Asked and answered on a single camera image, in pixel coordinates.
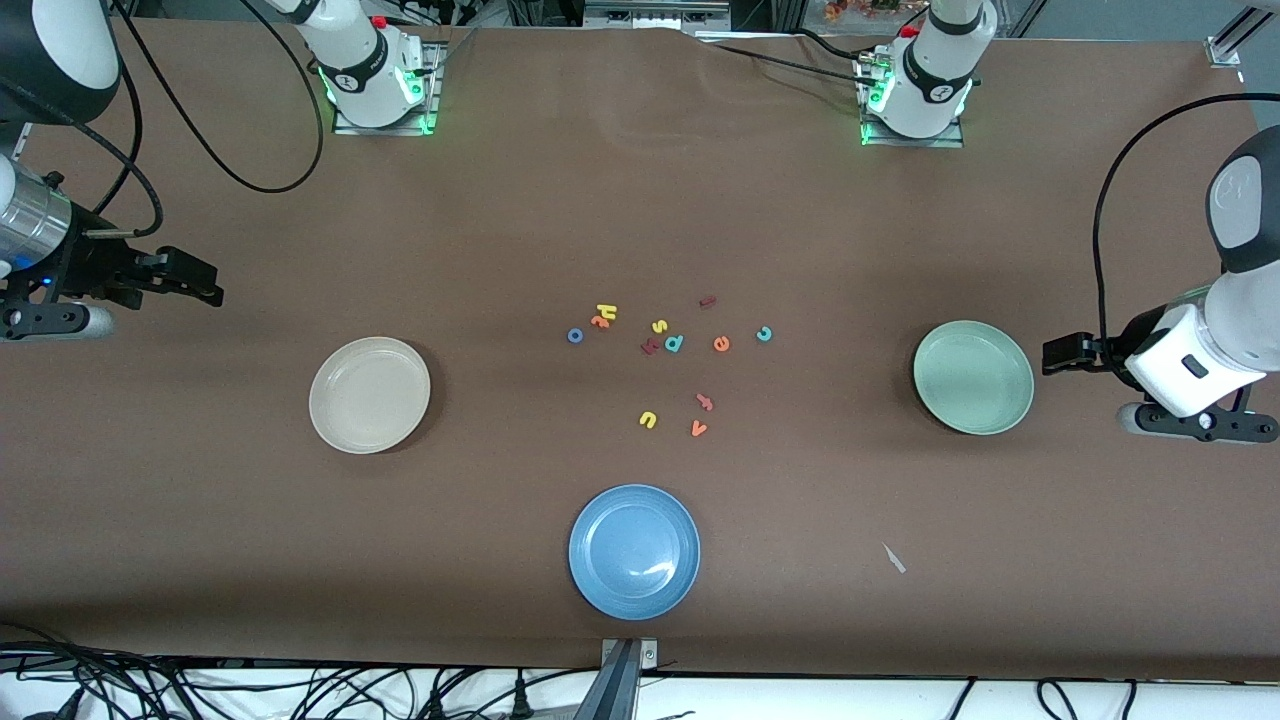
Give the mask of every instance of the silver metal cylinder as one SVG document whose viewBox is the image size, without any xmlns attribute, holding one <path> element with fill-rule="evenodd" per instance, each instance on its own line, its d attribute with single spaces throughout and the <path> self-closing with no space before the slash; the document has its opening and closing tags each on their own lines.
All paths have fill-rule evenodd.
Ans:
<svg viewBox="0 0 1280 720">
<path fill-rule="evenodd" d="M 84 305 L 83 302 L 77 302 L 76 305 Z M 67 341 L 67 340 L 100 340 L 104 337 L 110 337 L 115 333 L 115 315 L 106 307 L 99 305 L 84 305 L 88 310 L 88 323 L 73 332 L 73 333 L 59 333 L 59 334 L 32 334 L 23 337 L 20 340 L 6 340 L 3 333 L 0 333 L 0 343 L 5 342 L 47 342 L 47 341 Z"/>
<path fill-rule="evenodd" d="M 67 237 L 72 201 L 20 164 L 12 163 L 12 168 L 13 196 L 0 211 L 0 260 L 22 270 L 47 258 Z"/>
</svg>

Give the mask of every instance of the brown table surface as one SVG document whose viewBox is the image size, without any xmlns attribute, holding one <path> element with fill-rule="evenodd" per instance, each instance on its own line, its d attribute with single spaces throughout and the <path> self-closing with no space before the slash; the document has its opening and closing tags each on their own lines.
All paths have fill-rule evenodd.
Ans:
<svg viewBox="0 0 1280 720">
<path fill-rule="evenodd" d="M 310 109 L 262 28 L 141 24 L 234 168 L 305 167 Z M 227 305 L 147 297 L 108 341 L 0 348 L 4 616 L 165 653 L 571 666 L 655 635 L 689 670 L 1280 670 L 1276 447 L 1126 436 L 1138 396 L 1085 374 L 1037 377 L 1024 423 L 964 437 L 908 373 L 946 320 L 1037 365 L 1096 328 L 1107 164 L 1161 111 L 1240 87 L 1198 45 L 996 42 L 968 146 L 919 151 L 861 147 L 840 81 L 676 32 L 481 31 L 438 135 L 328 137 L 310 182 L 264 196 L 200 154 L 120 37 L 166 209 L 138 245 L 216 264 Z M 123 92 L 96 124 L 127 146 Z M 1244 105 L 1201 110 L 1120 173 L 1116 327 L 1215 274 L 1204 188 L 1253 129 Z M 116 169 L 65 128 L 24 161 L 84 205 Z M 109 217 L 148 222 L 136 183 Z M 568 345 L 598 302 L 614 327 Z M 639 350 L 659 318 L 678 355 Z M 348 456 L 307 389 L 371 334 L 420 347 L 434 395 L 404 446 Z M 1274 383 L 1254 398 L 1280 411 Z M 596 612 L 566 561 L 577 511 L 621 483 L 669 489 L 701 533 L 696 584 L 648 623 Z"/>
</svg>

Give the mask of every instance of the power cord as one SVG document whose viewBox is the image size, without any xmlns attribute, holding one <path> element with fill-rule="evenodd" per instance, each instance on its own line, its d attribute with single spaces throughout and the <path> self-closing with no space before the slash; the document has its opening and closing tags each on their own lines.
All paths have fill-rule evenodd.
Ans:
<svg viewBox="0 0 1280 720">
<path fill-rule="evenodd" d="M 124 90 L 129 94 L 129 109 L 133 113 L 133 142 L 129 143 L 129 160 L 137 163 L 138 152 L 142 150 L 142 102 L 138 100 L 138 87 L 133 85 L 133 76 L 129 74 L 129 67 L 124 64 L 124 58 L 116 53 L 115 55 L 120 63 L 120 78 L 124 81 Z M 124 181 L 129 177 L 129 168 L 122 167 L 120 172 L 116 173 L 115 181 L 111 187 L 106 190 L 102 199 L 97 201 L 93 206 L 93 214 L 101 215 L 106 211 L 106 206 L 115 200 L 115 195 L 120 192 L 124 187 Z"/>
<path fill-rule="evenodd" d="M 173 87 L 169 86 L 169 81 L 164 77 L 164 73 L 160 70 L 160 65 L 156 64 L 155 58 L 151 55 L 151 50 L 147 47 L 147 44 L 142 40 L 142 35 L 138 33 L 137 26 L 133 24 L 133 19 L 129 18 L 127 14 L 122 15 L 122 19 L 124 20 L 124 27 L 128 28 L 129 35 L 133 36 L 133 41 L 137 42 L 138 50 L 142 51 L 142 58 L 147 61 L 147 65 L 151 67 L 151 73 L 156 77 L 156 81 L 160 82 L 160 87 L 164 90 L 165 95 L 169 96 L 169 101 L 173 102 L 174 109 L 178 110 L 178 115 L 182 117 L 182 122 L 187 124 L 187 129 L 189 129 L 191 135 L 196 137 L 196 142 L 200 143 L 200 146 L 205 150 L 205 154 L 209 155 L 209 158 L 214 161 L 214 164 L 216 164 L 218 168 L 221 169 L 223 173 L 225 173 L 233 181 L 238 182 L 239 184 L 255 192 L 262 192 L 268 195 L 288 192 L 298 187 L 300 184 L 306 182 L 307 178 L 311 177 L 311 173 L 315 172 L 316 165 L 320 164 L 320 156 L 324 154 L 325 131 L 324 131 L 324 117 L 320 113 L 320 101 L 316 99 L 315 88 L 311 87 L 311 81 L 307 78 L 306 69 L 302 67 L 302 63 L 298 61 L 298 56 L 293 54 L 293 50 L 289 47 L 289 45 L 284 41 L 283 37 L 280 37 L 280 33 L 275 32 L 275 28 L 271 27 L 271 23 L 266 22 L 266 18 L 262 17 L 262 13 L 260 13 L 257 8 L 255 8 L 248 0 L 239 0 L 239 3 L 241 5 L 244 6 L 244 9 L 252 13 L 255 18 L 257 18 L 257 22 L 261 23 L 262 27 L 265 27 L 266 31 L 271 33 L 271 37 L 274 37 L 275 41 L 280 45 L 280 47 L 283 47 L 284 51 L 289 55 L 289 60 L 297 69 L 298 77 L 302 78 L 302 85 L 306 87 L 307 96 L 311 99 L 311 109 L 315 113 L 316 150 L 315 155 L 311 158 L 311 164 L 307 165 L 307 169 L 303 170 L 303 173 L 297 179 L 287 184 L 282 184 L 279 187 L 264 187 L 244 179 L 243 177 L 239 176 L 239 173 L 233 170 L 221 159 L 221 156 L 218 155 L 218 152 L 212 149 L 212 146 L 209 145 L 209 141 L 205 140 L 205 136 L 202 132 L 200 132 L 200 128 L 196 127 L 196 123 L 191 119 L 191 115 L 187 114 L 187 109 L 183 108 L 182 102 L 178 100 L 178 96 L 174 94 Z M 115 6 L 116 10 L 123 12 L 120 0 L 111 0 L 111 4 Z"/>
<path fill-rule="evenodd" d="M 978 684 L 978 678 L 969 676 L 969 682 L 965 683 L 964 689 L 960 691 L 960 696 L 956 697 L 955 705 L 951 706 L 951 715 L 947 715 L 947 720 L 956 720 L 960 717 L 960 708 L 964 707 L 964 701 L 969 698 L 969 692 L 973 687 Z"/>
<path fill-rule="evenodd" d="M 516 670 L 516 697 L 511 701 L 511 715 L 508 720 L 529 720 L 534 716 L 534 708 L 529 706 L 529 693 L 525 692 L 525 671 Z"/>
<path fill-rule="evenodd" d="M 563 678 L 564 675 L 573 675 L 576 673 L 595 673 L 598 670 L 599 670 L 599 667 L 577 667 L 577 669 L 573 669 L 573 670 L 559 670 L 558 673 L 550 673 L 550 674 L 543 675 L 540 678 L 534 678 L 532 680 L 526 682 L 525 687 L 529 688 L 529 687 L 536 685 L 538 683 L 545 683 L 548 680 L 554 680 L 557 678 Z M 460 714 L 461 720 L 476 720 L 477 717 L 484 717 L 483 714 L 484 714 L 485 710 L 489 710 L 490 707 L 493 707 L 493 706 L 498 705 L 499 702 L 507 700 L 508 697 L 516 694 L 516 692 L 517 692 L 516 689 L 507 691 L 507 692 L 502 693 L 500 696 L 490 700 L 489 702 L 481 705 L 480 707 L 477 707 L 477 708 L 475 708 L 472 711 L 468 711 L 466 714 Z"/>
<path fill-rule="evenodd" d="M 1116 173 L 1120 170 L 1120 164 L 1124 163 L 1124 159 L 1129 156 L 1129 152 L 1133 151 L 1143 137 L 1147 137 L 1147 135 L 1153 129 L 1176 118 L 1178 115 L 1189 113 L 1198 108 L 1217 105 L 1219 102 L 1244 101 L 1280 102 L 1280 92 L 1228 92 L 1224 95 L 1201 97 L 1199 100 L 1179 105 L 1164 115 L 1160 115 L 1155 120 L 1151 120 L 1142 129 L 1139 129 L 1132 138 L 1129 138 L 1129 142 L 1124 145 L 1120 154 L 1117 154 L 1116 159 L 1111 163 L 1111 168 L 1107 170 L 1106 178 L 1102 181 L 1102 190 L 1098 192 L 1098 202 L 1093 209 L 1093 278 L 1098 287 L 1098 342 L 1102 343 L 1102 365 L 1097 372 L 1110 370 L 1114 375 L 1116 375 L 1116 378 L 1120 378 L 1120 368 L 1111 357 L 1111 343 L 1107 340 L 1107 287 L 1106 281 L 1102 277 L 1102 250 L 1098 240 L 1102 229 L 1102 206 L 1107 201 L 1107 192 L 1111 191 L 1111 183 L 1115 181 Z"/>
<path fill-rule="evenodd" d="M 119 651 L 105 651 L 77 646 L 17 623 L 4 623 L 26 633 L 36 634 L 38 641 L 0 642 L 0 660 L 17 661 L 17 666 L 10 665 L 0 674 L 14 673 L 19 680 L 61 682 L 77 683 L 79 692 L 93 696 L 106 706 L 109 720 L 205 720 L 206 712 L 212 712 L 223 720 L 243 720 L 237 717 L 212 702 L 204 693 L 229 693 L 229 692 L 270 692 L 285 688 L 306 687 L 307 692 L 292 717 L 315 716 L 316 708 L 325 698 L 334 693 L 349 688 L 353 693 L 337 707 L 326 714 L 326 717 L 337 717 L 342 710 L 358 705 L 372 703 L 383 712 L 384 720 L 407 720 L 392 714 L 385 702 L 374 697 L 371 688 L 380 683 L 404 675 L 408 680 L 412 700 L 411 707 L 417 706 L 417 694 L 408 670 L 412 666 L 393 666 L 389 673 L 379 675 L 367 683 L 357 682 L 361 673 L 370 669 L 355 667 L 342 669 L 326 676 L 319 676 L 319 670 L 312 671 L 310 680 L 305 683 L 284 683 L 279 685 L 239 685 L 239 684 L 209 684 L 193 683 L 186 673 L 170 660 L 160 657 L 146 657 Z M 32 670 L 67 670 L 70 664 L 70 678 L 61 676 L 23 676 L 23 673 Z M 111 691 L 123 691 L 136 700 L 142 714 L 136 715 L 122 707 L 111 696 Z M 180 706 L 180 712 L 169 710 L 165 696 L 172 696 Z"/>
<path fill-rule="evenodd" d="M 1129 711 L 1133 710 L 1133 701 L 1138 697 L 1138 680 L 1129 679 L 1125 680 L 1125 684 L 1129 685 L 1129 692 L 1125 694 L 1124 706 L 1120 710 L 1120 720 L 1129 720 Z M 1050 710 L 1048 701 L 1044 700 L 1044 688 L 1053 688 L 1057 692 L 1057 697 L 1062 700 L 1062 707 L 1066 708 L 1068 716 L 1070 716 L 1071 720 L 1078 720 L 1075 716 L 1075 707 L 1071 705 L 1071 700 L 1066 697 L 1066 691 L 1062 689 L 1062 685 L 1057 684 L 1057 680 L 1052 680 L 1050 678 L 1044 678 L 1043 680 L 1036 683 L 1036 700 L 1039 701 L 1041 708 L 1046 715 L 1053 720 L 1064 720 L 1057 712 Z"/>
<path fill-rule="evenodd" d="M 138 179 L 138 184 L 142 186 L 142 191 L 146 192 L 147 193 L 147 199 L 151 200 L 152 219 L 151 219 L 151 224 L 150 225 L 147 225 L 147 227 L 145 227 L 142 229 L 134 229 L 134 231 L 132 231 L 132 233 L 131 233 L 132 237 L 146 237 L 148 234 L 154 234 L 157 229 L 160 229 L 160 225 L 164 224 L 164 208 L 160 205 L 160 196 L 156 195 L 156 188 L 152 187 L 151 181 L 148 181 L 147 177 L 145 174 L 142 174 L 142 170 L 138 168 L 138 165 L 132 159 L 129 159 L 128 155 L 125 155 L 124 152 L 120 152 L 119 147 L 116 147 L 115 145 L 113 145 L 110 140 L 108 140 L 108 138 L 102 137 L 101 135 L 99 135 L 99 132 L 95 131 L 93 128 L 91 128 L 91 127 L 86 126 L 84 123 L 82 123 L 82 122 L 72 118 L 70 115 L 68 115 L 67 113 L 64 113 L 61 109 L 55 108 L 55 106 L 50 105 L 49 102 L 45 102 L 40 97 L 37 97 L 33 92 L 31 92 L 29 90 L 27 90 L 26 87 L 23 87 L 20 85 L 18 85 L 13 79 L 10 79 L 10 78 L 8 78 L 5 76 L 0 76 L 0 86 L 3 86 L 10 94 L 17 95 L 18 97 L 23 99 L 24 101 L 27 101 L 28 104 L 31 104 L 36 109 L 41 110 L 42 113 L 52 117 L 54 119 L 56 119 L 58 122 L 63 123 L 64 126 L 70 126 L 70 127 L 81 131 L 82 133 L 84 133 L 84 136 L 87 136 L 90 140 L 92 140 L 93 142 L 96 142 L 100 147 L 102 147 L 104 150 L 106 150 L 108 152 L 110 152 L 113 158 L 115 158 L 116 160 L 119 160 L 120 164 L 124 165 L 124 168 L 128 169 L 129 173 Z"/>
<path fill-rule="evenodd" d="M 1075 707 L 1071 706 L 1071 700 L 1066 697 L 1066 691 L 1062 689 L 1062 685 L 1057 684 L 1057 680 L 1048 679 L 1036 683 L 1036 700 L 1039 701 L 1041 708 L 1044 710 L 1046 715 L 1053 720 L 1064 720 L 1061 715 L 1050 710 L 1048 702 L 1044 700 L 1044 688 L 1053 688 L 1057 691 L 1057 697 L 1062 698 L 1062 706 L 1066 707 L 1066 714 L 1071 717 L 1071 720 L 1079 720 L 1079 717 L 1075 716 Z"/>
<path fill-rule="evenodd" d="M 856 77 L 856 76 L 851 76 L 851 74 L 846 74 L 846 73 L 837 73 L 837 72 L 827 70 L 827 69 L 823 69 L 823 68 L 814 68 L 813 65 L 805 65 L 805 64 L 801 64 L 801 63 L 792 63 L 791 60 L 783 60 L 781 58 L 774 58 L 772 55 L 762 55 L 759 53 L 753 53 L 750 50 L 742 50 L 740 47 L 730 47 L 728 45 L 721 45 L 718 42 L 713 44 L 713 46 L 714 47 L 719 47 L 721 50 L 723 50 L 726 53 L 733 53 L 736 55 L 745 55 L 748 58 L 755 58 L 756 60 L 764 60 L 765 63 L 773 63 L 776 65 L 785 65 L 787 68 L 795 68 L 797 70 L 805 70 L 805 72 L 819 74 L 819 76 L 827 76 L 827 77 L 833 77 L 833 78 L 840 78 L 840 79 L 847 79 L 849 82 L 858 83 L 858 85 L 876 85 L 876 81 L 873 81 L 872 78 Z"/>
<path fill-rule="evenodd" d="M 84 688 L 76 688 L 56 712 L 37 712 L 23 717 L 23 720 L 76 720 L 76 712 L 79 710 L 79 702 L 83 697 Z"/>
<path fill-rule="evenodd" d="M 479 673 L 479 667 L 465 667 L 460 670 L 457 675 L 453 675 L 442 684 L 440 678 L 444 676 L 444 670 L 439 670 L 435 674 L 435 679 L 431 680 L 431 694 L 428 696 L 426 703 L 422 705 L 422 708 L 413 715 L 413 720 L 447 720 L 444 714 L 444 697 L 453 692 L 467 678 L 475 676 Z"/>
<path fill-rule="evenodd" d="M 823 50 L 826 50 L 827 53 L 831 53 L 832 55 L 835 55 L 837 58 L 844 58 L 846 60 L 856 60 L 858 59 L 858 53 L 850 53 L 849 50 L 841 50 L 840 47 L 836 47 L 835 45 L 827 42 L 826 37 L 818 35 L 817 32 L 813 32 L 809 28 L 797 27 L 794 31 L 791 31 L 791 33 L 792 35 L 803 35 L 803 36 L 808 37 L 809 40 L 813 40 Z"/>
</svg>

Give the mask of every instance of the plate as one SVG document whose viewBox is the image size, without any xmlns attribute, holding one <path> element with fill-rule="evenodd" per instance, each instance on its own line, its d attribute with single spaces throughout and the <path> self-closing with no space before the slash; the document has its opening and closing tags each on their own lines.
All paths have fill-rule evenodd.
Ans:
<svg viewBox="0 0 1280 720">
<path fill-rule="evenodd" d="M 689 510 L 652 486 L 618 486 L 595 496 L 568 539 L 579 592 L 620 620 L 649 620 L 680 605 L 700 556 Z"/>
<path fill-rule="evenodd" d="M 986 323 L 933 328 L 915 350 L 915 391 L 929 413 L 963 433 L 992 436 L 1027 416 L 1036 377 L 1014 338 Z"/>
<path fill-rule="evenodd" d="M 394 447 L 422 421 L 431 400 L 426 363 L 408 345 L 366 337 L 338 348 L 311 382 L 311 424 L 343 452 Z"/>
</svg>

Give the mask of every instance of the beige plate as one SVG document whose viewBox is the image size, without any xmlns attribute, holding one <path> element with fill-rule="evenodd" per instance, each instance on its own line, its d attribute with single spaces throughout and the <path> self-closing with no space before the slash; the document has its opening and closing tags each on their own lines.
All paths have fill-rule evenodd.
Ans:
<svg viewBox="0 0 1280 720">
<path fill-rule="evenodd" d="M 343 452 L 394 447 L 422 421 L 431 398 L 426 363 L 408 345 L 366 337 L 325 360 L 311 383 L 311 424 Z"/>
</svg>

